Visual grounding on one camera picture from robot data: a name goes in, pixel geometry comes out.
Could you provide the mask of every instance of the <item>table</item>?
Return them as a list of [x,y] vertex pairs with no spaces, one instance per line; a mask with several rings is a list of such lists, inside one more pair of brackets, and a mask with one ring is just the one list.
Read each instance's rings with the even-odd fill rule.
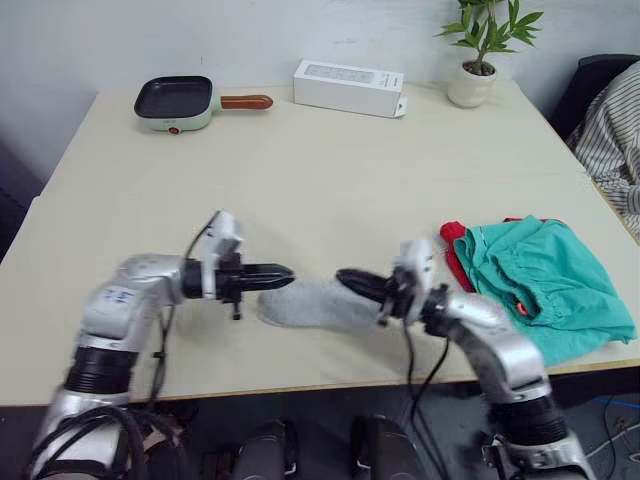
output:
[[[498,82],[476,110],[454,107],[438,86],[408,86],[398,120],[296,105],[288,88],[253,91],[275,107],[223,112],[178,136],[140,126],[135,92],[97,96],[0,267],[0,404],[47,403],[87,295],[133,254],[182,253],[219,208],[245,224],[245,261],[282,263],[310,282],[347,266],[386,274],[402,240],[434,238],[449,220],[558,218],[640,321],[637,244],[515,83]],[[436,265],[436,279],[455,284],[441,255]],[[362,336],[276,328],[257,318],[256,298],[246,295],[239,322],[215,303],[179,309],[163,398],[404,381],[397,326]],[[421,376],[442,340],[413,333]],[[157,345],[154,330],[133,398],[147,395]],[[552,373],[638,364],[640,342],[616,342]],[[473,378],[453,348],[437,381]]]

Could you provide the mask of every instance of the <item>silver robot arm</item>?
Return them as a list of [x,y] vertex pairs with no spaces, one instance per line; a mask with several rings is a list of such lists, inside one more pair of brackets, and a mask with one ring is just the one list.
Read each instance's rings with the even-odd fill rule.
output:
[[[202,261],[175,255],[137,255],[120,265],[114,278],[90,295],[74,363],[54,394],[36,443],[66,419],[97,407],[129,402],[132,369],[152,325],[161,321],[166,307],[175,308],[187,298],[217,299],[232,303],[234,318],[239,318],[243,291],[280,288],[293,281],[293,272],[280,265],[241,263],[236,250],[243,242],[242,226],[228,212],[217,212],[202,237]],[[53,441],[38,456],[33,478],[73,433]],[[109,467],[116,456],[119,435],[116,425],[99,427],[75,442],[59,460]]]
[[449,338],[464,351],[500,427],[494,447],[516,467],[518,478],[595,480],[551,396],[538,348],[493,300],[446,286],[431,288],[430,251],[426,240],[406,242],[387,279],[355,269],[340,270],[336,277],[381,303],[379,323],[386,324],[388,316],[420,321],[426,333]]

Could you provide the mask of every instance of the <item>black nonstick surface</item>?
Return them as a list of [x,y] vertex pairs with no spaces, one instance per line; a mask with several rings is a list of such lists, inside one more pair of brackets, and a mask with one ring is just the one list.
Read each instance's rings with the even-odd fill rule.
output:
[[144,84],[134,110],[143,118],[188,118],[211,102],[213,86],[206,77],[161,77]]

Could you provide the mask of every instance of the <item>teal cloth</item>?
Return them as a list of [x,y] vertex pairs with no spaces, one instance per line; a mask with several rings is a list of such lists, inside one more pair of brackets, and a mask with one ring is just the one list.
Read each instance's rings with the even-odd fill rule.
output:
[[529,216],[469,228],[454,249],[476,291],[506,307],[547,365],[636,338],[607,271],[562,222]]

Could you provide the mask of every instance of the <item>gray sock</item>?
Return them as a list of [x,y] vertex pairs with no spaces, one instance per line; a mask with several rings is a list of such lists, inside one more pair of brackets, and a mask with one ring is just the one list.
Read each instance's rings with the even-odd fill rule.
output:
[[296,281],[262,292],[258,316],[278,327],[368,329],[376,324],[380,305],[356,295],[337,280],[326,284]]

